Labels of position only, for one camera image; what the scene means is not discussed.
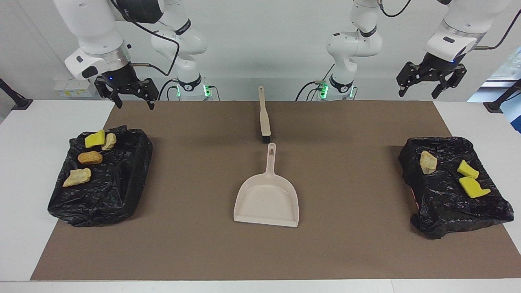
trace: beige rock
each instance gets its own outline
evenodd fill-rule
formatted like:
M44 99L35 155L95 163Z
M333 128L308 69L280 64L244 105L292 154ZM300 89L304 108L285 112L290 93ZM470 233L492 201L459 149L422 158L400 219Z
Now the beige rock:
M105 138L105 144L101 147L104 151L111 150L116 144L116 135L114 133L108 133Z
M420 166L425 175L429 175L436 171L436 165L438 165L438 159L436 157L427 151L421 152Z
M96 151L81 153L78 161L83 165L95 165L103 161L103 155Z
M71 170L69 177L65 180L63 187L82 184L91 179L91 170L89 168Z

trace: black stand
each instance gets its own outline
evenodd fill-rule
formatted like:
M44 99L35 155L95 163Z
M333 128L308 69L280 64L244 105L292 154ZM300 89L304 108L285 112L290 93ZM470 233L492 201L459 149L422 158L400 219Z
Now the black stand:
M506 90L506 92L504 92L497 100L494 102L483 102L483 105L490 113L503 113L503 111L500 109L501 104L503 104L503 102L508 100L512 94L519 90L521 90L521 79L516 81L515 84Z
M4 92L11 97L13 101L15 101L15 105L11 108L11 110L25 110L31 105L32 99L26 99L21 94L15 92L12 88L10 88L3 79L0 78L0 89L4 90Z

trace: black cable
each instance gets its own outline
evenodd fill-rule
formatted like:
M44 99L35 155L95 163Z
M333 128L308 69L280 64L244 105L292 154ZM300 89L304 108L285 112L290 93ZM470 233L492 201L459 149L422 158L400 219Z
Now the black cable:
M114 2L114 0L110 0L110 2L112 2L112 5L114 5L114 7L122 14L122 15L126 15L123 11L121 11L118 7L118 5L116 4L116 2ZM155 66L155 65L152 65L152 64L148 64L147 66L148 67L152 67L154 69L156 69L157 71L161 72L161 74L163 74L164 76L169 76L170 73L172 72L172 69L173 69L173 65L174 63L176 62L176 59L177 59L177 56L179 55L179 43L176 41L176 40L172 40L172 39L169 39L167 37L164 37L162 35L158 35L157 33L147 29L146 27L140 25L139 23L137 23L135 20L133 19L130 19L130 18L125 18L125 19L128 19L131 23L133 23L135 26L137 26L138 28L146 31L147 33L149 34L153 34L154 36L160 38L160 39L163 39L163 40L167 40L169 42L172 42L174 44L177 45L177 49L176 49L176 54L174 55L173 57L173 60L172 60L172 64L170 64L170 68L168 69L168 72L164 72L162 71L159 67Z
M311 90L309 91L309 93L307 93L306 102L309 101L309 95L310 95L312 92L314 92L313 97L311 98L311 101L312 101L313 98L315 97L315 94L317 93L317 91L318 91L318 88L316 88L316 89L311 89Z
M519 96L520 94L521 94L521 92L517 93L517 95L513 95L512 97L506 99L505 102L506 102L506 101L510 101L511 99L513 99L513 98Z
M326 75L324 75L324 78L322 78L322 81L326 81L327 75L331 72L333 67L334 67L334 63L333 63L333 65L331 65L331 67L329 67L329 70L327 71ZM319 89L320 89L320 86L317 86L316 91L313 93L313 96L311 97L311 101L313 101L313 99L315 98L315 94L318 92Z
M304 89L307 87L307 86L310 86L311 84L314 84L315 82L314 81L310 81L308 83L306 83L299 91L299 93L296 95L296 98L295 98L295 102L299 100L299 96L300 94L302 93L302 91L304 91Z
M159 91L159 95L157 96L157 100L160 101L161 100L161 95L163 94L163 91L164 89L166 88L167 84L171 83L171 82L179 82L179 80L177 79L169 79L167 82L165 82L163 84L163 86L161 87L161 90Z
M519 17L519 15L521 15L521 9L517 12L516 16L514 17L514 20L512 20L512 22L510 23L510 26L508 27L508 29L506 30L505 34L503 35L503 37L501 38L501 40L499 41L499 43L496 46L494 46L494 47L477 46L477 47L474 48L474 50L494 50L495 48L499 47L503 43L503 41L506 39L506 36L508 35L508 33L510 33L510 30L512 29L512 27L516 23L516 20Z
M353 87L353 89L356 89L356 92L355 94L353 95L353 101L356 99L356 94L358 94L358 88L357 87Z
M219 99L219 101L220 101L221 100L221 96L219 95L219 89L216 86L209 86L208 88L209 89L215 89L217 91L217 99Z
M382 10L383 14L387 17L396 17L400 14L402 14L403 11L405 11L405 9L407 8L407 6L409 6L409 3L411 2L411 0L408 0L407 1L407 4L405 4L405 6L402 8L402 10L400 10L400 12L398 12L397 14L394 14L394 15L389 15L387 14L387 12L383 9L383 3L381 0L378 1L378 5L380 6L380 10Z
M170 91L170 89L177 89L177 86L171 86L170 88L168 88L166 90L166 100L167 101L170 101L170 97L168 96L168 92Z

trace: dustpan handle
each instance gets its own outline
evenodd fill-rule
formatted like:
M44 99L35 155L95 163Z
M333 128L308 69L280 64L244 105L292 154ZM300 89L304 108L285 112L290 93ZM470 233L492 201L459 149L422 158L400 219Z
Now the dustpan handle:
M266 173L275 174L275 151L277 146L274 143L268 145L268 159L266 160Z

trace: white table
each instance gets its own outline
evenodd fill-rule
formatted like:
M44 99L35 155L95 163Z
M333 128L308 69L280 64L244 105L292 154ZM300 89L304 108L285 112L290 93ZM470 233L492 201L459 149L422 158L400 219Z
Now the white table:
M521 211L521 135L479 103L436 102L450 132L474 143L484 167ZM34 101L0 125L0 292L520 292L521 279L367 279L287 281L32 282L57 219L46 207L69 148L83 131L102 129L109 101ZM521 221L505 224L521 248Z

